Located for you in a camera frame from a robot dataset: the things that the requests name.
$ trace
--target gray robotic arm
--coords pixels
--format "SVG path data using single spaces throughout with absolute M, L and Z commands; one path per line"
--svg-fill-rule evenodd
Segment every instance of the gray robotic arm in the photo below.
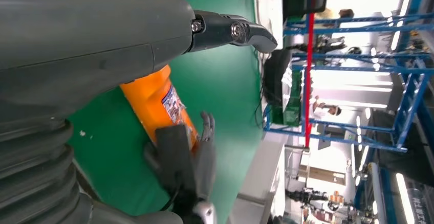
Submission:
M 194 155 L 182 125 L 157 131 L 146 158 L 176 194 L 173 212 L 137 217 L 79 193 L 66 118 L 188 52 L 225 44 L 271 52 L 277 43 L 267 30 L 193 11 L 186 0 L 0 0 L 0 41 L 0 223 L 215 223 L 210 115 Z

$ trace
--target green mat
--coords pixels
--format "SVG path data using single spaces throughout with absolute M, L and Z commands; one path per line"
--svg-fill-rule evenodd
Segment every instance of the green mat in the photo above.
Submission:
M 253 0 L 188 1 L 195 9 L 254 18 Z M 202 125 L 200 111 L 215 116 L 218 162 L 211 200 L 219 223 L 226 223 L 262 137 L 253 116 L 259 102 L 253 48 L 224 46 L 186 54 L 171 67 L 171 79 L 197 129 Z M 149 138 L 119 88 L 70 119 L 76 160 L 104 202 L 134 215 L 165 204 L 167 196 L 142 157 Z

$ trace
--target blue metal frame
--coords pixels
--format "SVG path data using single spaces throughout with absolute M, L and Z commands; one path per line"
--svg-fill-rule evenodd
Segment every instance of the blue metal frame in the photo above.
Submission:
M 398 220 L 396 219 L 395 204 L 392 198 L 395 193 L 392 191 L 392 179 L 390 178 L 388 170 L 384 168 L 380 169 L 380 180 L 383 190 L 384 206 L 386 207 L 387 223 L 397 224 Z
M 408 13 L 418 13 L 421 10 L 422 3 L 422 0 L 410 0 Z M 410 35 L 408 33 L 401 33 L 401 37 L 398 41 L 397 52 L 404 51 L 404 49 L 408 45 L 409 40 Z M 419 105 L 417 115 L 422 125 L 422 130 L 429 143 L 429 146 L 434 153 L 434 129 L 432 129 L 434 128 L 434 117 L 431 116 L 424 102 L 421 102 L 421 104 Z
M 434 30 L 434 24 L 429 25 L 403 25 L 400 27 L 397 26 L 388 26 L 388 24 L 393 23 L 395 25 L 397 22 L 403 21 L 407 23 L 409 21 L 415 21 L 423 18 L 434 18 L 434 13 L 429 14 L 415 14 L 415 15 L 406 15 L 406 16 L 393 16 L 391 19 L 384 17 L 366 17 L 366 18 L 341 18 L 341 19 L 332 19 L 332 20 L 316 20 L 315 23 L 318 24 L 335 24 L 344 22 L 361 22 L 361 21 L 381 21 L 380 24 L 370 25 L 366 27 L 359 28 L 328 28 L 328 29 L 316 29 L 315 33 L 337 33 L 337 32 L 365 32 L 365 31 L 410 31 L 410 30 Z M 307 27 L 301 27 L 300 25 L 304 25 L 306 22 L 288 22 L 287 26 L 291 27 L 289 30 L 284 30 L 284 34 L 303 34 L 307 32 Z M 290 67 L 293 70 L 305 70 L 306 67 L 302 65 L 296 65 L 295 62 L 299 60 L 304 60 L 306 58 L 306 54 L 294 53 L 292 55 L 293 60 L 290 62 Z M 355 144 L 355 145 L 363 145 L 369 146 L 370 148 L 376 149 L 386 149 L 396 152 L 407 152 L 407 149 L 403 147 L 405 142 L 405 138 L 407 137 L 408 131 L 410 130 L 413 119 L 416 115 L 419 104 L 423 99 L 423 93 L 425 88 L 427 87 L 429 78 L 431 75 L 434 75 L 434 69 L 426 68 L 424 61 L 430 58 L 430 55 L 427 54 L 378 54 L 378 55 L 354 55 L 354 54 L 314 54 L 313 58 L 350 58 L 355 59 L 361 62 L 372 63 L 372 58 L 382 58 L 382 59 L 394 59 L 396 61 L 396 65 L 392 65 L 390 63 L 378 63 L 380 65 L 379 68 L 374 67 L 340 67 L 340 66 L 312 66 L 312 70 L 334 70 L 334 71 L 362 71 L 362 72 L 387 72 L 387 73 L 402 73 L 404 77 L 405 90 L 404 95 L 397 110 L 397 115 L 395 118 L 395 122 L 392 128 L 384 128 L 384 127 L 374 127 L 374 126 L 356 126 L 353 124 L 342 124 L 342 123 L 334 123 L 327 121 L 318 121 L 309 119 L 310 123 L 316 124 L 324 124 L 325 126 L 334 125 L 339 126 L 345 130 L 352 131 L 350 128 L 360 128 L 366 130 L 374 130 L 379 132 L 389 133 L 391 137 L 391 144 L 386 145 L 383 143 L 379 143 L 375 140 L 367 138 L 363 136 L 363 140 L 361 143 L 358 143 L 355 140 L 346 140 L 340 138 L 331 138 L 326 137 L 325 135 L 316 135 L 310 134 L 311 138 L 320 139 L 325 141 L 335 141 L 342 142 L 347 144 Z M 411 67 L 407 67 L 405 65 L 406 62 L 411 63 Z M 309 85 L 310 81 L 304 80 L 304 88 Z M 280 128 L 272 128 L 271 120 L 269 117 L 270 108 L 266 108 L 267 123 L 264 128 L 265 131 L 276 132 L 276 133 L 284 133 L 287 135 L 293 136 L 305 136 L 305 120 L 304 117 L 304 109 L 306 104 L 309 101 L 309 94 L 306 95 L 305 89 L 303 89 L 303 101 L 302 101 L 302 112 L 301 112 L 301 131 L 292 131 L 289 126 L 283 126 Z

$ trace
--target white shirt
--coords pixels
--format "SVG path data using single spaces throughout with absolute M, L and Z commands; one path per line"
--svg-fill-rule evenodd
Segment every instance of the white shirt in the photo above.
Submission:
M 317 106 L 315 110 L 313 110 L 313 104 L 314 102 L 311 102 L 309 104 L 309 117 L 316 119 L 316 120 L 322 120 L 325 116 L 329 114 L 328 108 L 321 108 Z

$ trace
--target blue metal shelf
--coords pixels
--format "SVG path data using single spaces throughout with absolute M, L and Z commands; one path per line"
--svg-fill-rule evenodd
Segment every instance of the blue metal shelf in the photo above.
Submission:
M 384 17 L 366 17 L 366 18 L 342 18 L 342 19 L 332 19 L 332 20 L 316 20 L 315 24 L 335 24 L 337 26 L 339 23 L 350 23 L 350 22 L 368 22 L 368 21 L 381 21 L 381 23 L 370 25 L 366 27 L 358 28 L 337 28 L 332 27 L 328 29 L 314 29 L 315 33 L 325 34 L 325 33 L 337 33 L 337 32 L 368 32 L 368 31 L 411 31 L 411 30 L 434 30 L 434 24 L 411 24 L 406 25 L 408 22 L 413 22 L 420 19 L 434 18 L 434 13 L 428 14 L 415 14 L 406 16 L 393 16 L 391 18 Z M 300 25 L 306 24 L 304 21 L 300 22 L 289 22 L 287 26 L 289 29 L 284 30 L 284 34 L 306 34 L 307 27 L 301 27 Z M 306 59 L 306 54 L 304 53 L 293 53 L 292 60 L 290 61 L 290 68 L 293 70 L 306 70 L 306 66 L 295 64 L 298 61 L 304 61 Z M 340 138 L 331 138 L 325 136 L 323 132 L 320 135 L 310 134 L 311 138 L 320 139 L 325 141 L 335 141 L 355 145 L 369 146 L 370 148 L 385 149 L 397 152 L 406 152 L 407 149 L 403 147 L 405 139 L 407 137 L 408 131 L 413 123 L 413 119 L 416 116 L 419 105 L 422 103 L 423 94 L 429 82 L 431 75 L 434 75 L 434 69 L 427 68 L 424 61 L 430 60 L 431 55 L 429 54 L 377 54 L 371 55 L 354 55 L 354 54 L 313 54 L 313 59 L 324 59 L 324 58 L 350 58 L 358 60 L 361 62 L 366 62 L 373 64 L 373 58 L 379 59 L 393 59 L 396 64 L 391 63 L 378 63 L 379 67 L 340 67 L 340 66 L 311 66 L 312 70 L 333 70 L 333 71 L 362 71 L 362 72 L 387 72 L 387 73 L 402 73 L 405 76 L 405 86 L 404 94 L 402 97 L 401 104 L 397 110 L 395 122 L 393 127 L 374 127 L 374 126 L 357 126 L 354 124 L 343 124 L 334 123 L 327 121 L 318 121 L 309 119 L 310 124 L 324 124 L 325 126 L 339 126 L 344 130 L 353 132 L 354 128 L 373 130 L 378 132 L 384 132 L 390 134 L 391 142 L 389 144 L 380 143 L 368 137 L 362 136 L 362 142 L 359 143 L 356 140 L 347 140 Z M 310 80 L 304 80 L 305 88 L 306 85 L 310 85 Z M 264 113 L 266 119 L 266 125 L 264 130 L 275 133 L 284 133 L 293 136 L 305 136 L 307 131 L 304 124 L 306 118 L 304 117 L 304 111 L 309 104 L 306 97 L 309 94 L 305 94 L 303 89 L 302 106 L 301 106 L 301 131 L 293 131 L 289 126 L 283 127 L 272 127 L 271 120 L 269 117 L 270 108 L 267 107 Z

